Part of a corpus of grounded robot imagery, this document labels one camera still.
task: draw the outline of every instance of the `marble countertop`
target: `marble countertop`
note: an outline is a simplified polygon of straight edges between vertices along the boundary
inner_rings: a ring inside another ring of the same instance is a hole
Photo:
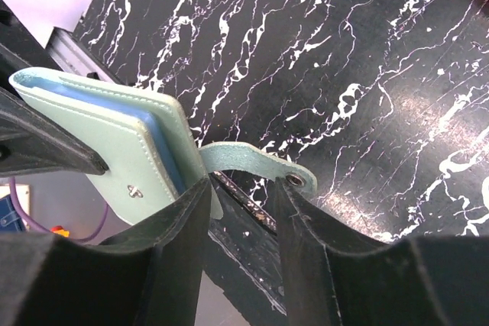
[[[93,0],[75,37],[176,96],[199,146],[303,164],[317,205],[388,242],[489,233],[488,17],[487,0]],[[232,179],[266,202],[264,180]]]

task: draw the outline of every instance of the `black marble surface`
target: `black marble surface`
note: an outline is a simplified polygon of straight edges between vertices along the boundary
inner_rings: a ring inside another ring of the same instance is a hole
[[[198,145],[310,168],[316,204],[384,241],[489,233],[487,0],[94,0],[75,36],[176,96]],[[257,202],[264,180],[233,173]]]

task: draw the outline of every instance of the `light blue wallet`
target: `light blue wallet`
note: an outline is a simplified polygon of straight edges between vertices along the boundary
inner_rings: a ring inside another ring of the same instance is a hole
[[[316,190],[309,170],[250,144],[220,142],[197,149],[180,103],[168,95],[45,68],[17,72],[10,83],[31,107],[100,154],[109,171],[87,176],[129,224],[171,204],[215,171],[293,176],[305,193]],[[215,193],[211,216],[222,217]]]

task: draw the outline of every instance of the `blue object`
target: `blue object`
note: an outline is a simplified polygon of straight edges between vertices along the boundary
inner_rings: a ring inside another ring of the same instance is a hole
[[[48,92],[56,93],[57,95],[62,95],[78,101],[88,102],[92,105],[108,108],[141,120],[151,133],[154,145],[160,154],[161,161],[163,162],[163,165],[165,166],[168,176],[171,178],[175,189],[180,195],[185,192],[185,184],[183,183],[182,176],[176,167],[175,159],[173,158],[167,144],[167,139],[165,138],[163,131],[160,129],[157,119],[149,111],[125,105],[120,102],[111,101],[106,98],[101,98],[97,95],[92,95],[69,86],[51,82],[50,80],[41,77],[32,78],[28,83],[25,83],[25,85],[31,88],[38,87]]]
[[[10,195],[0,199],[0,232],[24,232],[25,226],[14,209]]]

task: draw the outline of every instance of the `gray floor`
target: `gray floor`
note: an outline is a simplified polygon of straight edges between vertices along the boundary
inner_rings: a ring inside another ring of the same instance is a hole
[[[31,215],[47,228],[63,225],[73,237],[92,233],[103,213],[103,200],[90,181],[78,173],[44,173],[18,177],[31,187]],[[112,211],[95,243],[128,226]],[[197,308],[196,326],[248,326],[206,274]]]

